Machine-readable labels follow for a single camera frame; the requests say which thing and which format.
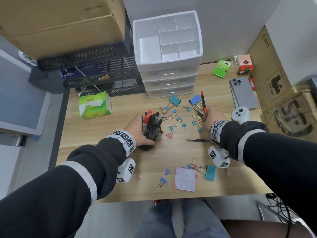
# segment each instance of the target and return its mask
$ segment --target person's left arm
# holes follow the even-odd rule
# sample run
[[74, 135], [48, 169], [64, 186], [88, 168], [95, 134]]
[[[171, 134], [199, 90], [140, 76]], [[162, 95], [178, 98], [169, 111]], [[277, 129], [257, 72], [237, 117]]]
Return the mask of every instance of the person's left arm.
[[[142, 115], [124, 130], [137, 146], [154, 144], [142, 134]], [[73, 237], [93, 202], [112, 191], [125, 159], [126, 150], [113, 138], [75, 149], [65, 163], [0, 200], [0, 236]]]

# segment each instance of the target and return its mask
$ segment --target drawer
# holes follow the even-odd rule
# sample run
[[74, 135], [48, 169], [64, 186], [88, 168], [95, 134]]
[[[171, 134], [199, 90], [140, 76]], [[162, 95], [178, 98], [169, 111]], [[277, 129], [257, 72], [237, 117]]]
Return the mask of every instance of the drawer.
[[146, 91], [149, 98], [161, 98], [171, 95], [190, 94], [194, 91], [194, 85], [186, 86], [182, 88], [164, 89], [164, 90], [152, 90]]
[[169, 79], [183, 78], [198, 74], [199, 65], [181, 68], [165, 69], [158, 71], [140, 72], [142, 81], [164, 81]]
[[195, 84], [196, 75], [167, 81], [143, 81], [146, 91], [182, 88]]

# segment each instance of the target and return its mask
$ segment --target black sleeve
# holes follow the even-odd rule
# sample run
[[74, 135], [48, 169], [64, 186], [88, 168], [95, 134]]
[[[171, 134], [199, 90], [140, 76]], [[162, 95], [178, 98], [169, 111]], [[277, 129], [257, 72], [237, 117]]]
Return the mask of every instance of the black sleeve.
[[[97, 186], [98, 199], [116, 183], [118, 165], [126, 159], [112, 138], [84, 145], [67, 160], [84, 166]], [[92, 202], [90, 189], [73, 168], [60, 165], [0, 200], [0, 237], [73, 237]]]
[[232, 125], [228, 125], [230, 123], [224, 126], [222, 133], [224, 148], [230, 156], [237, 160], [238, 153], [243, 152], [244, 163], [316, 234], [317, 218], [313, 214], [317, 211], [314, 205], [317, 197], [317, 144], [280, 134], [258, 132], [249, 136], [243, 150], [240, 150], [238, 144], [248, 131], [266, 130], [266, 127], [250, 121], [232, 128]]

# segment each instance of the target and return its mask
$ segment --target gray smartphone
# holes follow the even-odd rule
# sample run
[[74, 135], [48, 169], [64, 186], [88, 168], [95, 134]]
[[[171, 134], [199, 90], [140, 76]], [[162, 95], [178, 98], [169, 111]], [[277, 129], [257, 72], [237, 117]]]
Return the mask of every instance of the gray smartphone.
[[229, 80], [229, 83], [236, 108], [253, 109], [258, 107], [257, 99], [247, 77], [233, 78]]

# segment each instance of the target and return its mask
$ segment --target green box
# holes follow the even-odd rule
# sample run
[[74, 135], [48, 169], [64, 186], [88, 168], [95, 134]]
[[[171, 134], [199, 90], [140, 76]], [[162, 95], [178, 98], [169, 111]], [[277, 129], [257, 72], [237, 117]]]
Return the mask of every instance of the green box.
[[84, 119], [112, 114], [111, 97], [106, 92], [80, 97], [78, 114]]
[[228, 69], [230, 68], [230, 65], [231, 65], [231, 63], [226, 62], [224, 60], [220, 60], [217, 67], [215, 68], [215, 70], [212, 74], [219, 77], [219, 78], [224, 78]]

